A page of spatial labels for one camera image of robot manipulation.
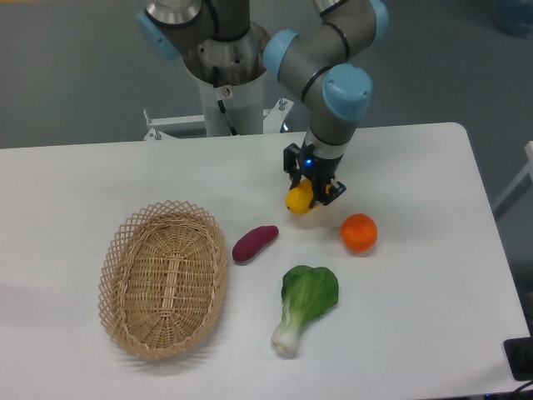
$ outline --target sweet potato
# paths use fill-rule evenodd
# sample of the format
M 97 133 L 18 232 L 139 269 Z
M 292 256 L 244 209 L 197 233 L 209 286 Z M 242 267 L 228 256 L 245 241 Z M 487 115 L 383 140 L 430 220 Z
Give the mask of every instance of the sweet potato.
M 273 225 L 252 229 L 235 243 L 232 252 L 233 260 L 240 264 L 248 263 L 266 245 L 277 238 L 278 233 L 279 230 Z

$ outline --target wicker basket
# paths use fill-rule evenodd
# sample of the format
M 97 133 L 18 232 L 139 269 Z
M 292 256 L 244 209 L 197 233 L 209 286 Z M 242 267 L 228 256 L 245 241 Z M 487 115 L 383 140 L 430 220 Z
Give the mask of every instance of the wicker basket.
M 121 225 L 100 282 L 100 318 L 112 340 L 142 358 L 167 358 L 198 344 L 222 308 L 227 250 L 202 208 L 165 202 Z

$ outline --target green leaf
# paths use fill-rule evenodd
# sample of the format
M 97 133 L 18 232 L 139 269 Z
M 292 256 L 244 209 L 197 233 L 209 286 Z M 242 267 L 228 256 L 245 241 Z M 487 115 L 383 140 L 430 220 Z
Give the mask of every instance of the green leaf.
M 298 265 L 283 277 L 281 300 L 302 326 L 320 318 L 339 300 L 339 282 L 326 267 Z
M 307 265 L 296 265 L 295 267 L 291 268 L 289 272 L 287 272 L 283 276 L 283 287 L 281 288 L 281 300 L 285 302 L 285 293 L 288 287 L 291 286 L 290 281 L 292 279 L 297 279 L 300 275 L 303 273 L 306 273 L 310 270 L 312 270 L 312 267 L 309 267 Z

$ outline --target lemon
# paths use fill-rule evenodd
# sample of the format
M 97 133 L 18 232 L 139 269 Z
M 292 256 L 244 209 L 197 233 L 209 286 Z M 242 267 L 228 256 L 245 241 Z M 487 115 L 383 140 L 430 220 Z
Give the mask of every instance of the lemon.
M 309 179 L 302 180 L 285 197 L 286 207 L 291 213 L 302 215 L 311 211 L 309 204 L 313 199 L 313 188 Z

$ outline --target fake fruit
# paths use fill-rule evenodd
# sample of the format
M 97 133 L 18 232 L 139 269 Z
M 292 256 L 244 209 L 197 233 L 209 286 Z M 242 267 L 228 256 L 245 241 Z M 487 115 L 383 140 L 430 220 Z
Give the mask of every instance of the fake fruit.
M 279 230 L 271 225 L 256 227 L 241 237 L 233 247 L 232 256 L 236 263 L 252 260 L 266 245 L 277 238 Z
M 351 215 L 341 225 L 341 238 L 353 252 L 365 252 L 376 244 L 376 223 L 365 214 Z
M 289 191 L 285 205 L 291 213 L 303 215 L 311 211 L 309 204 L 313 199 L 313 188 L 309 179 L 303 179 L 298 186 Z
M 272 334 L 271 343 L 281 355 L 292 356 L 305 327 L 339 301 L 339 282 L 326 267 L 298 265 L 283 277 L 281 301 L 281 322 Z

